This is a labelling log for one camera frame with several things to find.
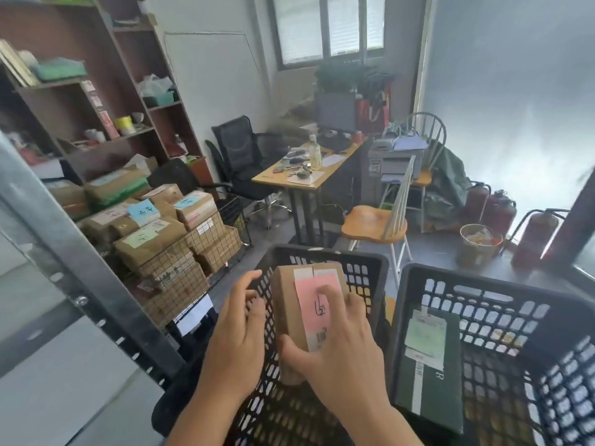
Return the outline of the black computer monitor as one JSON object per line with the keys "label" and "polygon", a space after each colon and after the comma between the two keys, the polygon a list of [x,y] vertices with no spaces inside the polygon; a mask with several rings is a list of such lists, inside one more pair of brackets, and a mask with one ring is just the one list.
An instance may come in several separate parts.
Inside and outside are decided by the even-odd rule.
{"label": "black computer monitor", "polygon": [[354,92],[314,93],[315,123],[318,128],[353,134],[357,126],[357,98]]}

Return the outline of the white plastic bag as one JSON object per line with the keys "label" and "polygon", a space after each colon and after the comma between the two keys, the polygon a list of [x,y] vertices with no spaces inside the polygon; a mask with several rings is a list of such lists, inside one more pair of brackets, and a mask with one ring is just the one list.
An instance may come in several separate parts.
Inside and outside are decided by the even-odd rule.
{"label": "white plastic bag", "polygon": [[139,95],[148,108],[160,107],[175,102],[175,85],[170,77],[146,75],[136,85]]}

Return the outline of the wooden seat white spindle chair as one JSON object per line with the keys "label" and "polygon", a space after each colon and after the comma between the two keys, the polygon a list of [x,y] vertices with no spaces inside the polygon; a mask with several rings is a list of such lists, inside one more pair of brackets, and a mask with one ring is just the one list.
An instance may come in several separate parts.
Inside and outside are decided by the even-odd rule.
{"label": "wooden seat white spindle chair", "polygon": [[447,139],[446,127],[442,119],[436,115],[425,111],[419,111],[410,114],[405,120],[396,124],[396,133],[398,136],[418,136],[428,144],[422,159],[418,177],[412,180],[412,186],[420,193],[419,206],[408,207],[411,210],[420,212],[419,226],[420,232],[423,234],[426,232],[426,191],[427,187],[433,181],[433,172],[436,161],[444,151]]}
{"label": "wooden seat white spindle chair", "polygon": [[400,286],[400,265],[404,255],[412,260],[407,238],[408,222],[405,212],[414,164],[415,157],[412,156],[390,211],[367,205],[355,206],[346,216],[342,226],[342,235],[350,239],[349,251],[352,251],[360,241],[384,244],[390,247],[391,264],[397,288]]}

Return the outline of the window with dark frame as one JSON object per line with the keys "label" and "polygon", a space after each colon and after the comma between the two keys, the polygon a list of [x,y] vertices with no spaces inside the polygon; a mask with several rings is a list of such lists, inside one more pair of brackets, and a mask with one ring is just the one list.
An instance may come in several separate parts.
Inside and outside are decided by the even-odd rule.
{"label": "window with dark frame", "polygon": [[279,71],[384,54],[386,0],[266,0]]}

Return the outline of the stack of green packets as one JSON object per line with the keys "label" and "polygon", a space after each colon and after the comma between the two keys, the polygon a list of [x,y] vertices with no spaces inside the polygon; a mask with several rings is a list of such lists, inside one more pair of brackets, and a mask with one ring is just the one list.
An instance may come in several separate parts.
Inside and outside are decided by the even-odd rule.
{"label": "stack of green packets", "polygon": [[55,82],[87,75],[84,61],[62,57],[32,64],[30,70],[41,82]]}

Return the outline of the dark brown wooden bookshelf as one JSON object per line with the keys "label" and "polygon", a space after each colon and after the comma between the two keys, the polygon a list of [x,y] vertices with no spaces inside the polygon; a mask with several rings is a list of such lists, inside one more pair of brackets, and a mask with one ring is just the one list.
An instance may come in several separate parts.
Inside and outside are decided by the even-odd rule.
{"label": "dark brown wooden bookshelf", "polygon": [[[140,0],[0,0],[0,38],[38,62],[85,62],[87,75],[20,87],[0,60],[0,128],[21,133],[35,150],[57,158],[77,184],[122,168],[136,155],[165,164],[186,146],[199,182],[213,182],[175,90],[175,102],[148,108],[136,87],[146,75],[170,77],[152,14]],[[122,136],[115,119],[130,116]]]}

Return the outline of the person's right hand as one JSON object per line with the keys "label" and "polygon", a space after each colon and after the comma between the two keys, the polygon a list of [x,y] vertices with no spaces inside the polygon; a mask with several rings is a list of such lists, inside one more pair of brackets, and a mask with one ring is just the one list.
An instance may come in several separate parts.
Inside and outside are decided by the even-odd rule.
{"label": "person's right hand", "polygon": [[388,404],[383,352],[369,325],[350,325],[346,296],[329,285],[317,289],[330,306],[324,381],[309,383],[323,405],[340,421],[349,413]]}

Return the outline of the leaning books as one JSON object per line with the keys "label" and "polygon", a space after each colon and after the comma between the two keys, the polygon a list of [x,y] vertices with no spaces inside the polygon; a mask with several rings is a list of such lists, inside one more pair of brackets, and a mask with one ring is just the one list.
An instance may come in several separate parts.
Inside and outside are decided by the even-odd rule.
{"label": "leaning books", "polygon": [[26,65],[18,52],[3,38],[0,38],[0,60],[6,69],[11,72],[20,87],[29,88],[41,85],[40,80]]}

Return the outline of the pile of brown cardboard parcels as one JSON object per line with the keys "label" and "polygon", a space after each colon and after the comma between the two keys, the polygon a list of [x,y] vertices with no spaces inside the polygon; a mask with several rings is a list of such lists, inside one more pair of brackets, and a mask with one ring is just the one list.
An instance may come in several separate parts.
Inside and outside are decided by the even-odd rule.
{"label": "pile of brown cardboard parcels", "polygon": [[144,263],[215,213],[217,200],[234,195],[227,184],[199,182],[178,159],[151,173],[126,167],[83,186],[43,184],[129,292]]}

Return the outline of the dark green box white label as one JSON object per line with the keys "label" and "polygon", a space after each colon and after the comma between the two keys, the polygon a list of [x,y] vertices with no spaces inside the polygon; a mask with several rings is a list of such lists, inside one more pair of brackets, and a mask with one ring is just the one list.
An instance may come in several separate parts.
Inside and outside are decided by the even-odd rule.
{"label": "dark green box white label", "polygon": [[454,313],[414,306],[406,317],[393,404],[432,444],[464,433],[460,319]]}

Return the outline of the grey printer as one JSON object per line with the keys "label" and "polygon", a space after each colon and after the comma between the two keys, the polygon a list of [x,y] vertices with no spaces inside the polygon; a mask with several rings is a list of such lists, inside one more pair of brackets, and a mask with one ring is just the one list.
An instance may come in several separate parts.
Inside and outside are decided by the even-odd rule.
{"label": "grey printer", "polygon": [[412,178],[416,179],[421,171],[425,150],[393,151],[397,137],[375,139],[368,151],[368,175],[381,178],[384,175],[405,175],[410,160],[413,158]]}

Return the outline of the white paper sheet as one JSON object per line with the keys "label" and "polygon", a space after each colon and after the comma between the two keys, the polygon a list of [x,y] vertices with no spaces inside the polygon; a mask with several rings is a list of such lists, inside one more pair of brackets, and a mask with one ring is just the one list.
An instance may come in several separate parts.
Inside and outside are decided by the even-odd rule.
{"label": "white paper sheet", "polygon": [[323,171],[310,171],[308,169],[300,169],[298,171],[288,173],[286,182],[288,184],[294,185],[312,186],[324,175],[325,172]]}

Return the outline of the dark green jacket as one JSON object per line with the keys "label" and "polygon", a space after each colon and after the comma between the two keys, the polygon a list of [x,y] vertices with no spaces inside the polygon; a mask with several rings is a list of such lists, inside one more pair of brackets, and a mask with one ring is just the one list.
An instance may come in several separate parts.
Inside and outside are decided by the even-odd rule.
{"label": "dark green jacket", "polygon": [[459,215],[471,187],[463,161],[444,148],[432,168],[432,181],[422,201],[424,227],[431,231],[460,226]]}

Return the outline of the red bag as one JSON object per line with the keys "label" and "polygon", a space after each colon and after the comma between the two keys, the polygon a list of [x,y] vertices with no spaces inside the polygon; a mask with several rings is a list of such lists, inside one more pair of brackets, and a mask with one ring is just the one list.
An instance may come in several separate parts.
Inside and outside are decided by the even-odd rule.
{"label": "red bag", "polygon": [[356,117],[358,131],[364,135],[383,134],[390,123],[390,90],[387,83],[381,91],[371,98],[356,100]]}

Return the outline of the grey metal rack post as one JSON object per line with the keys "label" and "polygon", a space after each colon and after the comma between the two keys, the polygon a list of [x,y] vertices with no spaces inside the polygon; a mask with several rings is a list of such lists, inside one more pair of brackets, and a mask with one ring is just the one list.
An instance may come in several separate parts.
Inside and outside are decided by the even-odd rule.
{"label": "grey metal rack post", "polygon": [[0,234],[163,390],[185,364],[0,130]]}

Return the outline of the black plastic crate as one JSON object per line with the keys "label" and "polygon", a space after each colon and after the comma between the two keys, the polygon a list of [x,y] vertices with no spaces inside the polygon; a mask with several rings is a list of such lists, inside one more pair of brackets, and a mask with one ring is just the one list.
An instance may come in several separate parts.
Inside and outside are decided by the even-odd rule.
{"label": "black plastic crate", "polygon": [[242,404],[224,446],[355,446],[340,422],[317,399],[307,383],[281,383],[272,314],[271,280],[281,265],[339,264],[350,292],[365,299],[374,339],[386,351],[385,284],[389,261],[381,254],[309,248],[290,244],[269,248],[259,261],[259,279],[249,286],[266,301],[265,360],[256,390]]}
{"label": "black plastic crate", "polygon": [[419,436],[425,445],[595,446],[594,300],[407,265],[386,359],[389,398],[396,408],[396,367],[414,306],[460,319],[464,433],[448,444]]}

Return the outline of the person's left hand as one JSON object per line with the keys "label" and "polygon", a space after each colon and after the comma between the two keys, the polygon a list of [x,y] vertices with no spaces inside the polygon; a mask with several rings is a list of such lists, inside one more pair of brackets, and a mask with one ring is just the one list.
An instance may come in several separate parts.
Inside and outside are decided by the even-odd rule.
{"label": "person's left hand", "polygon": [[264,366],[264,338],[232,338],[230,293],[209,341],[197,389],[223,387],[248,397],[256,389]]}

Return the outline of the person's left forearm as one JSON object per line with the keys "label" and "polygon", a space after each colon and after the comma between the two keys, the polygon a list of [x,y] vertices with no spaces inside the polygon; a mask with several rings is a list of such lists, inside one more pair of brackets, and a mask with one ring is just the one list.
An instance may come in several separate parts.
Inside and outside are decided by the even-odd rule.
{"label": "person's left forearm", "polygon": [[165,446],[224,446],[246,394],[228,388],[198,388],[174,424]]}

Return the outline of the black mesh office chair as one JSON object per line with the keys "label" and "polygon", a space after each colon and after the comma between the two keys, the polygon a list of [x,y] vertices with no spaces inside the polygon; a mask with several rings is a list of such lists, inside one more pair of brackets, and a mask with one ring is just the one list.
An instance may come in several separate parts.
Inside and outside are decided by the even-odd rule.
{"label": "black mesh office chair", "polygon": [[255,133],[245,115],[213,126],[211,130],[217,145],[209,140],[205,140],[205,144],[223,182],[232,194],[263,204],[253,214],[266,211],[266,229],[270,230],[274,207],[292,211],[273,201],[273,186],[252,179],[287,155],[290,149],[287,141],[282,134]]}

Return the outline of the red fire extinguisher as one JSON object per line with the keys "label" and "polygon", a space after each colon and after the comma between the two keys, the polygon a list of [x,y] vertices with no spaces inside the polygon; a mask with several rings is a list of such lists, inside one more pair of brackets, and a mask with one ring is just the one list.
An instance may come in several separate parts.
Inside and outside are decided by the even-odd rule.
{"label": "red fire extinguisher", "polygon": [[516,216],[517,202],[508,196],[507,191],[501,189],[487,198],[481,222],[506,238]]}
{"label": "red fire extinguisher", "polygon": [[510,260],[511,267],[520,270],[536,268],[550,240],[554,238],[554,233],[568,213],[570,209],[556,208],[533,209],[527,212],[509,238],[511,243],[519,230],[525,227]]}
{"label": "red fire extinguisher", "polygon": [[472,186],[467,189],[465,206],[461,211],[463,225],[479,224],[491,196],[491,186],[480,181],[471,181]]}

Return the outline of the round waste basket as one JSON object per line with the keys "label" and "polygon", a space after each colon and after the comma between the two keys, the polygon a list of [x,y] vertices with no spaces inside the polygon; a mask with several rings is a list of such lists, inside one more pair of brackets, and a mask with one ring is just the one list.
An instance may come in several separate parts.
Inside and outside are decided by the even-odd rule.
{"label": "round waste basket", "polygon": [[493,228],[482,224],[467,224],[459,230],[461,242],[456,263],[463,269],[484,268],[499,251],[504,237]]}

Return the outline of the blue paper sheets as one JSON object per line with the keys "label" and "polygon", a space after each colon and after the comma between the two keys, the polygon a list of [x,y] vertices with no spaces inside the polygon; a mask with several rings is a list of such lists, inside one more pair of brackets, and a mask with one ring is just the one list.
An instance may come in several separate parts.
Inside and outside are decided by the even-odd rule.
{"label": "blue paper sheets", "polygon": [[419,135],[399,136],[394,140],[393,151],[425,150],[428,142]]}

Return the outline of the brown box with pink label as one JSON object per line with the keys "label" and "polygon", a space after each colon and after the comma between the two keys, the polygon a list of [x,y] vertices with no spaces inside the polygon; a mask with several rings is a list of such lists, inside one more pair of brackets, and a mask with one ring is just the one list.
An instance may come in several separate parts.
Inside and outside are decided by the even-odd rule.
{"label": "brown box with pink label", "polygon": [[330,326],[330,306],[317,289],[329,285],[346,295],[343,268],[338,262],[278,266],[271,277],[271,296],[276,345],[288,335],[306,352],[319,350]]}

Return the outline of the person's right forearm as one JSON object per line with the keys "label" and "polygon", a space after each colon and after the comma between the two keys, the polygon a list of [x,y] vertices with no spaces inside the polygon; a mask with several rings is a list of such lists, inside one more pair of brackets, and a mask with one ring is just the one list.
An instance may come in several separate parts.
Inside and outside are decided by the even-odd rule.
{"label": "person's right forearm", "polygon": [[341,424],[355,446],[424,446],[405,418],[388,404],[349,413]]}

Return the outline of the wooden desk with black legs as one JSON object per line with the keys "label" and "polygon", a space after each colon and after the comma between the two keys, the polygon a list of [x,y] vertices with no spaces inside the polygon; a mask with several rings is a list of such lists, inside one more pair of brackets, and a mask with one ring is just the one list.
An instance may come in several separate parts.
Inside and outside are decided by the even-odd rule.
{"label": "wooden desk with black legs", "polygon": [[323,167],[314,170],[308,178],[298,182],[297,167],[282,165],[277,161],[250,179],[255,184],[279,188],[289,198],[294,224],[292,244],[300,246],[331,247],[338,239],[337,233],[326,233],[322,214],[322,189],[339,170],[354,164],[362,151],[366,138],[357,139],[345,150],[326,152]]}

